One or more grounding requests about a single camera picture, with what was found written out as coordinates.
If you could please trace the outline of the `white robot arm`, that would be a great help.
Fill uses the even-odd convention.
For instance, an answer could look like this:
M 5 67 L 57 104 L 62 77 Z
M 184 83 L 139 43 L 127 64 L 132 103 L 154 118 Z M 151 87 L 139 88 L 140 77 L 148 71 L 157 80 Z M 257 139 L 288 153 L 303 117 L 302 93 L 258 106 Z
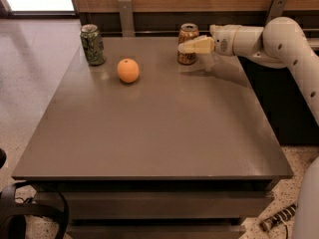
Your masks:
M 212 25 L 208 36 L 184 41 L 177 50 L 239 56 L 261 66 L 287 68 L 319 123 L 319 57 L 294 20 L 277 17 L 263 27 Z M 291 239 L 319 239 L 319 157 L 304 173 Z

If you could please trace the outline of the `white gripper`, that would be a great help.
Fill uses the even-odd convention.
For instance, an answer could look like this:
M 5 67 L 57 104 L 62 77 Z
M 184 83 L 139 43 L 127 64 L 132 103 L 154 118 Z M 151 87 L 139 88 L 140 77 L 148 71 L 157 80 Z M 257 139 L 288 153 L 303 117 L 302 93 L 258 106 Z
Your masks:
M 214 50 L 222 56 L 248 57 L 256 54 L 262 47 L 262 27 L 210 25 L 209 32 L 213 39 L 199 36 L 179 44 L 177 50 L 183 54 L 209 54 Z

